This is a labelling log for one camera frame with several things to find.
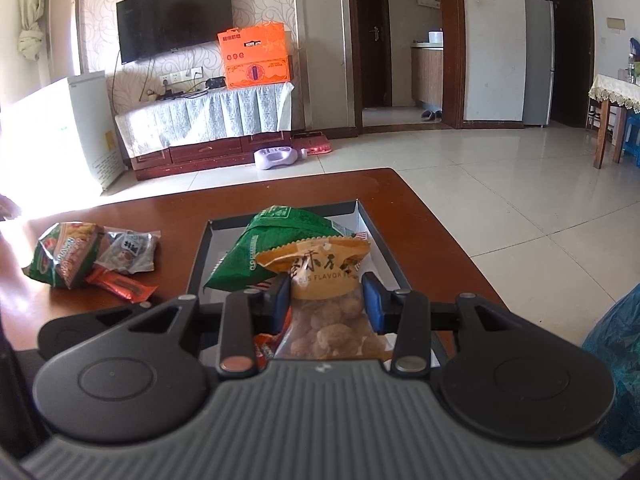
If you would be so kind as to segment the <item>yellow clear biscuit bag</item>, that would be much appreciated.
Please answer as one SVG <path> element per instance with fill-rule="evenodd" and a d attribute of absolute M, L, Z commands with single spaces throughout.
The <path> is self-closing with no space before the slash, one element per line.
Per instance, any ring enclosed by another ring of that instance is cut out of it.
<path fill-rule="evenodd" d="M 390 344 L 375 333 L 364 307 L 360 263 L 369 252 L 364 238 L 329 236 L 256 256 L 263 268 L 291 279 L 291 318 L 277 359 L 390 359 Z"/>

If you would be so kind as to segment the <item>long orange snack bar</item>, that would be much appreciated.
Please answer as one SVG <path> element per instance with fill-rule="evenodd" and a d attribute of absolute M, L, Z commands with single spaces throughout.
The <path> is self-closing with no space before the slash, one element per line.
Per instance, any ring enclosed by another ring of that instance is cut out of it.
<path fill-rule="evenodd" d="M 148 300 L 157 290 L 156 286 L 140 283 L 126 275 L 97 266 L 87 277 L 86 282 L 105 289 L 132 304 Z"/>

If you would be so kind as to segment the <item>green striped snack bag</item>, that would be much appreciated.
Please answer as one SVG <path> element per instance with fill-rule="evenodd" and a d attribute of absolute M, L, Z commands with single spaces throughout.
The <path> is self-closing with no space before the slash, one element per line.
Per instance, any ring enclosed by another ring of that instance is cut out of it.
<path fill-rule="evenodd" d="M 352 230 L 309 210 L 270 206 L 248 222 L 241 236 L 209 274 L 205 287 L 237 292 L 274 276 L 257 263 L 256 256 L 262 252 L 308 238 L 353 235 Z"/>

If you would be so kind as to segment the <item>grey clear peanut packet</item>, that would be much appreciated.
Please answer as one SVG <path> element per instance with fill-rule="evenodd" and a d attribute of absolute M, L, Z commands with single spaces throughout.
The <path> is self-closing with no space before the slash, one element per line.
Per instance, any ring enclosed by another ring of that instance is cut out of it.
<path fill-rule="evenodd" d="M 119 274 L 153 272 L 161 236 L 160 231 L 105 228 L 96 265 Z"/>

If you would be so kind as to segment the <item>green shrimp chips bag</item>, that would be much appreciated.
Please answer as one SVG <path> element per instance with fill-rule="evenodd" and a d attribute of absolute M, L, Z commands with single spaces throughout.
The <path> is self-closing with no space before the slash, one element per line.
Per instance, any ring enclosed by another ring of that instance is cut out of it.
<path fill-rule="evenodd" d="M 55 223 L 38 238 L 23 273 L 54 288 L 77 288 L 93 268 L 103 234 L 96 223 Z"/>

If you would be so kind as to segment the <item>small orange snack packet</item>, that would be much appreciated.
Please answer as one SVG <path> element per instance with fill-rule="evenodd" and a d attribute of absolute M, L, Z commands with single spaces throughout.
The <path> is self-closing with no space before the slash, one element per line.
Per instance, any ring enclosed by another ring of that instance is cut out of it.
<path fill-rule="evenodd" d="M 281 335 L 258 334 L 254 337 L 257 365 L 264 368 L 278 350 Z"/>

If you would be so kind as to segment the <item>dark grey shallow box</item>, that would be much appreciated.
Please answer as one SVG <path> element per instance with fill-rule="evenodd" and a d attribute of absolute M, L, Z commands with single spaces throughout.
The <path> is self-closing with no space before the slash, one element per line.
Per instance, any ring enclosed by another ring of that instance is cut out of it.
<path fill-rule="evenodd" d="M 311 211 L 258 214 L 205 282 L 224 292 L 216 367 L 248 376 L 277 360 L 380 360 L 405 377 L 437 363 L 432 322 L 449 318 L 394 272 L 372 231 L 343 231 Z"/>

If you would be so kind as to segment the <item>red floor mat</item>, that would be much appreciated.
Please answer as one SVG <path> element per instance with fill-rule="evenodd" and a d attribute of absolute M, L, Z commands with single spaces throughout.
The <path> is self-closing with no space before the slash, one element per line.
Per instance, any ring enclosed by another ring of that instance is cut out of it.
<path fill-rule="evenodd" d="M 292 134 L 292 147 L 304 150 L 307 155 L 324 155 L 332 152 L 329 139 L 321 132 L 299 132 Z"/>

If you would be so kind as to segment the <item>blue plastic bag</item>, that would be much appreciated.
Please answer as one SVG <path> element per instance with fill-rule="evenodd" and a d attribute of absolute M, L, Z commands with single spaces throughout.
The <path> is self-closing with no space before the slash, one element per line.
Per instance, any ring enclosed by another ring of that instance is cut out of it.
<path fill-rule="evenodd" d="M 622 456 L 639 447 L 639 286 L 600 318 L 582 348 L 610 370 L 615 396 L 598 440 Z"/>

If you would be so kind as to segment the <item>white patterned cabinet cloth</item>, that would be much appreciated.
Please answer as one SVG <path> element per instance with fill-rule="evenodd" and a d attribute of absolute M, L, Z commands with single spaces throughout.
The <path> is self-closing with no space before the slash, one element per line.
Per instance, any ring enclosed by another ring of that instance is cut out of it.
<path fill-rule="evenodd" d="M 131 158 L 192 144 L 292 129 L 294 84 L 217 89 L 156 101 L 115 117 Z"/>

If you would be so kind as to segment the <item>white chest freezer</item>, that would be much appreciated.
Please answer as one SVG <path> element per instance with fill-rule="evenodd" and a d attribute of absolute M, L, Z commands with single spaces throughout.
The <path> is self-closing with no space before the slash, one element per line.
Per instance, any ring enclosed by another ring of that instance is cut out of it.
<path fill-rule="evenodd" d="M 125 170 L 103 72 L 55 81 L 1 113 L 1 194 L 24 216 L 75 209 Z"/>

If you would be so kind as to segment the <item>black set-top box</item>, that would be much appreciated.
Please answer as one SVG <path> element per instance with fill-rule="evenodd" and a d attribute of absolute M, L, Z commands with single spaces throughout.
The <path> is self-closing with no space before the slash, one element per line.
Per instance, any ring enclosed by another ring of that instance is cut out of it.
<path fill-rule="evenodd" d="M 227 87 L 227 83 L 226 83 L 225 76 L 212 77 L 212 78 L 208 78 L 205 81 L 205 88 L 207 90 L 220 89 L 220 88 L 226 88 L 226 87 Z"/>

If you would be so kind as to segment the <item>orange gift box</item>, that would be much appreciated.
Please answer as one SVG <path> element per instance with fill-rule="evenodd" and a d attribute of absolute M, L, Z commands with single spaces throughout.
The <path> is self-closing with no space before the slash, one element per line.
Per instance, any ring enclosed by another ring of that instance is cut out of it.
<path fill-rule="evenodd" d="M 232 28 L 220 32 L 217 38 L 228 88 L 291 81 L 283 23 L 265 22 Z"/>

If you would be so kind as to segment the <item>cream lace tablecloth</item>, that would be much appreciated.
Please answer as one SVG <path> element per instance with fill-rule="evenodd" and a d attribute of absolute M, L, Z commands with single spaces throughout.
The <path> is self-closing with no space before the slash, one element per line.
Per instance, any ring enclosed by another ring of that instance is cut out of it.
<path fill-rule="evenodd" d="M 597 74 L 589 90 L 590 99 L 608 101 L 618 107 L 640 113 L 640 87 L 624 80 Z"/>

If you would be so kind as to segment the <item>tied cream curtain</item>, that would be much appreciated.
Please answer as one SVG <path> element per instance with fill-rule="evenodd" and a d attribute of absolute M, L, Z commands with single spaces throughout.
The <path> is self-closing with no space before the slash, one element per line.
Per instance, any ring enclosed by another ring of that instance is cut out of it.
<path fill-rule="evenodd" d="M 17 0 L 20 12 L 21 30 L 18 34 L 17 49 L 29 61 L 38 61 L 44 32 L 40 21 L 46 10 L 46 0 Z"/>

